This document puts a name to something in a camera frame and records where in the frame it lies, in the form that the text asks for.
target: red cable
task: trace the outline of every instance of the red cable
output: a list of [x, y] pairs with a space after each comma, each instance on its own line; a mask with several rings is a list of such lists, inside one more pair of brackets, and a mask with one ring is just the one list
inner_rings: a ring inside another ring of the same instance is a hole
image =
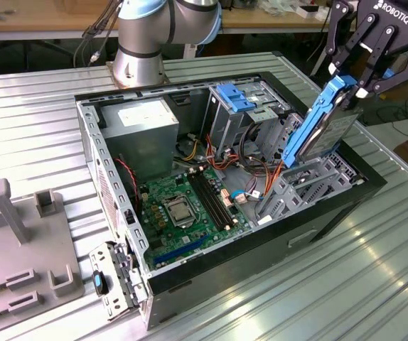
[[138, 210], [138, 206], [139, 206], [139, 199], [138, 199], [138, 187], [136, 186], [136, 180], [134, 179], [134, 174], [133, 171], [131, 170], [131, 168], [129, 166], [127, 166], [125, 164], [124, 161], [120, 160], [119, 158], [116, 158], [115, 161], [117, 161], [118, 163], [120, 163], [122, 166], [124, 166], [124, 168], [127, 170], [127, 172], [129, 173], [131, 180], [133, 181], [133, 189], [134, 189], [134, 197], [136, 200], [136, 211]]

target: workbench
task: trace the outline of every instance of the workbench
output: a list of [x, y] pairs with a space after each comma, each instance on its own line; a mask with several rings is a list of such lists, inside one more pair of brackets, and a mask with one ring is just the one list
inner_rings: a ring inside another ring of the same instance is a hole
[[[271, 53], [171, 60], [165, 69], [172, 82], [271, 71], [308, 106], [319, 91]], [[87, 254], [111, 234], [73, 96], [114, 89], [106, 67], [0, 75], [0, 178], [12, 198], [49, 187], [62, 194], [85, 282], [83, 297], [0, 340], [408, 339], [408, 165], [359, 124], [345, 140], [388, 184], [329, 236], [149, 332], [137, 311], [108, 323]]]

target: yellow wire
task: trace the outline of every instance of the yellow wire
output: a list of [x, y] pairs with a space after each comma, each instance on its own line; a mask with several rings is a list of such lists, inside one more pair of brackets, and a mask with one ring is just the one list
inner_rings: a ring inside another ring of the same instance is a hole
[[191, 152], [191, 154], [189, 156], [187, 156], [186, 158], [183, 158], [182, 160], [189, 161], [192, 158], [194, 158], [197, 149], [198, 149], [198, 140], [195, 140], [195, 145], [193, 146], [193, 151]]

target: table in background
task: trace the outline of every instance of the table in background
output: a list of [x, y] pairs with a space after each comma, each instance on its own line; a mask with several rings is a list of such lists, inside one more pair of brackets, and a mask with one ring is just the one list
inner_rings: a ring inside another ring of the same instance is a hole
[[[68, 14], [60, 0], [0, 0], [0, 10], [16, 9], [7, 21], [0, 21], [0, 40], [81, 38], [98, 15]], [[323, 22], [286, 12], [271, 16], [261, 9], [223, 11], [222, 34], [319, 32]], [[117, 23], [112, 37], [116, 37]], [[187, 44], [184, 57], [195, 56], [196, 46]]]

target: ram slot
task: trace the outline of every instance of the ram slot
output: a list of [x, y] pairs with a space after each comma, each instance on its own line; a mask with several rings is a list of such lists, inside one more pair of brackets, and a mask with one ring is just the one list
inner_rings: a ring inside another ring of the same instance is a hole
[[202, 173], [189, 174], [188, 182], [191, 184], [191, 187], [219, 231], [224, 230], [226, 226], [231, 227], [234, 225], [231, 216], [220, 202], [220, 199], [213, 192]]

